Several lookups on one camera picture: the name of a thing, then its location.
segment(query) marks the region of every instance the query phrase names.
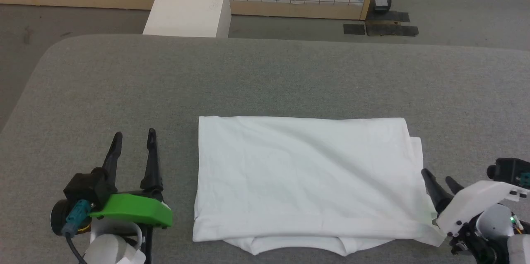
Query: gray fabric surface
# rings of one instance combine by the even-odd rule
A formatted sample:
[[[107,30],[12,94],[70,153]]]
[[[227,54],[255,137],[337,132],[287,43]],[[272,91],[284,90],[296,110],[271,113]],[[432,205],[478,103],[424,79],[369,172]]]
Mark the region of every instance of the gray fabric surface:
[[[155,263],[472,263],[412,240],[346,258],[287,248],[252,256],[193,243],[199,115],[405,117],[424,164],[463,185],[500,156],[530,159],[530,53],[358,43],[82,36],[42,57],[0,134],[0,262],[74,263],[49,212],[76,172],[100,166],[123,132],[117,187],[137,189],[147,130],[159,138],[174,227],[157,230]],[[530,202],[507,203],[530,219]],[[88,236],[74,239],[80,250]]]

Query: robotic hand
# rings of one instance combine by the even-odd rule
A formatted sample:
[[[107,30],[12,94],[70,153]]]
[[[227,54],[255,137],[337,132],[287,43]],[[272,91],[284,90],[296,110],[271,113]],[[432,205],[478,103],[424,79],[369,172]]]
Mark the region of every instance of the robotic hand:
[[[53,206],[51,229],[64,236],[81,264],[151,264],[153,228],[173,224],[173,213],[164,203],[157,135],[149,129],[147,166],[138,191],[118,193],[116,168],[122,134],[117,132],[103,166],[89,174],[75,174],[64,188],[66,200]],[[84,256],[72,237],[90,233]]]
[[[526,198],[530,163],[499,158],[487,173],[492,181],[479,181],[466,188],[448,176],[445,182],[453,197],[424,168],[422,176],[438,213],[436,223],[451,237],[452,254],[470,253],[477,264],[530,264],[530,224],[499,203]]]

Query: white cardboard box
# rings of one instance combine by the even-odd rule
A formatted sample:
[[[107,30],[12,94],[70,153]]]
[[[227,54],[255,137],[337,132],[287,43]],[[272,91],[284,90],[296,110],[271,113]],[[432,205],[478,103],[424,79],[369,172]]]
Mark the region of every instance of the white cardboard box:
[[[227,38],[229,0],[155,0],[144,34]]]

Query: blue connector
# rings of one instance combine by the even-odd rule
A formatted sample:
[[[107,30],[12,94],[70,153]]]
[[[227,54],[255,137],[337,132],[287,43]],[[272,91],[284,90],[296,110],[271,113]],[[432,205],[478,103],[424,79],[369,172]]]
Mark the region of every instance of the blue connector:
[[[66,237],[66,234],[69,234],[70,237],[73,238],[77,233],[77,229],[79,229],[81,223],[89,215],[91,209],[90,202],[87,200],[77,201],[72,211],[70,211],[66,217],[66,224],[61,229],[63,236]]]

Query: wooden baseboard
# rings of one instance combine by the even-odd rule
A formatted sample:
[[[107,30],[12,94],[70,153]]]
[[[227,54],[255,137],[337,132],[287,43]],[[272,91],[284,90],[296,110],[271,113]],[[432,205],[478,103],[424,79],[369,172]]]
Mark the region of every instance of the wooden baseboard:
[[[125,8],[150,10],[154,0],[0,0],[0,4]],[[360,19],[361,5],[289,4],[231,1],[233,15],[304,17],[322,19]]]

